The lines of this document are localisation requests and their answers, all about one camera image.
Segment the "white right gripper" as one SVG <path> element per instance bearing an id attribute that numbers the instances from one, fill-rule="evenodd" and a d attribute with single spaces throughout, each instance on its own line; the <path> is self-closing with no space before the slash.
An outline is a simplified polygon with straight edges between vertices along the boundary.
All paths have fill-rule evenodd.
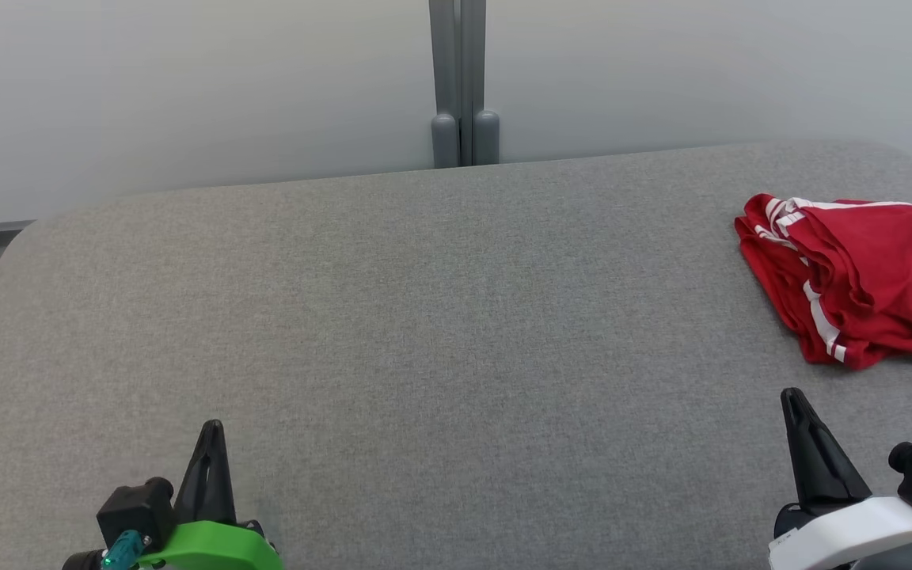
<path id="1" fill-rule="evenodd" d="M 912 506 L 898 496 L 872 497 L 799 387 L 782 390 L 781 408 L 800 505 L 857 504 L 775 538 L 770 570 L 912 570 Z"/>

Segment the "grey upright partition post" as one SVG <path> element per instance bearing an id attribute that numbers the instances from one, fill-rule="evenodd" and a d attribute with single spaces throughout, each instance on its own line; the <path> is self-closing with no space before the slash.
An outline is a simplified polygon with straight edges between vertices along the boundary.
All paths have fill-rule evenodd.
<path id="1" fill-rule="evenodd" d="M 500 117 L 485 105 L 486 0 L 428 0 L 436 169 L 500 161 Z"/>

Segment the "red basketball jersey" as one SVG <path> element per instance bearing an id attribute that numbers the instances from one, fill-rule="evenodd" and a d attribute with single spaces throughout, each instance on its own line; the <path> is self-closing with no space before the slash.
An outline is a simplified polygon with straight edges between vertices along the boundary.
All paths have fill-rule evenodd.
<path id="1" fill-rule="evenodd" d="M 804 360 L 863 371 L 912 355 L 912 204 L 759 194 L 734 228 Z"/>

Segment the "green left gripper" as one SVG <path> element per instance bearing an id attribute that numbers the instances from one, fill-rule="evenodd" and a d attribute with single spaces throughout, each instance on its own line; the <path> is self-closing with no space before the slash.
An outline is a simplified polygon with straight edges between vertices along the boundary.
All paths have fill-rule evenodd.
<path id="1" fill-rule="evenodd" d="M 207 494 L 207 520 L 197 522 Z M 175 527 L 163 549 L 138 559 L 142 570 L 283 570 L 283 560 L 259 526 L 236 526 L 223 423 L 203 423 L 180 491 Z"/>

